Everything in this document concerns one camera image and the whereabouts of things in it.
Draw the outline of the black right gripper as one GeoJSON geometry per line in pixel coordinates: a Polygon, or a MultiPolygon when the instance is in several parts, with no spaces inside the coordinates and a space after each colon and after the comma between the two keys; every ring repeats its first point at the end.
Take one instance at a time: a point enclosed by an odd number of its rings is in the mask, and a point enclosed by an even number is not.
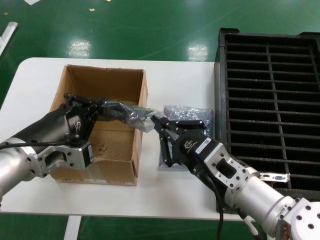
{"type": "Polygon", "coordinates": [[[204,161],[218,146],[218,141],[204,135],[206,126],[202,120],[169,120],[156,115],[150,119],[154,129],[160,131],[160,150],[167,167],[183,165],[193,175],[205,171],[204,161]],[[177,129],[186,131],[179,136],[177,129]]]}

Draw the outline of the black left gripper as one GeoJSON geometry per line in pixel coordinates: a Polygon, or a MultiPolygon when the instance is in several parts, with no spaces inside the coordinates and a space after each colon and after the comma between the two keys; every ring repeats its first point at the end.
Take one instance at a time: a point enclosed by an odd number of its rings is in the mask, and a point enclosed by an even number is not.
{"type": "Polygon", "coordinates": [[[86,148],[90,145],[89,136],[98,117],[103,113],[105,97],[86,98],[65,93],[66,104],[16,133],[13,137],[22,143],[4,142],[4,148],[31,147],[44,150],[51,146],[86,148]]]}

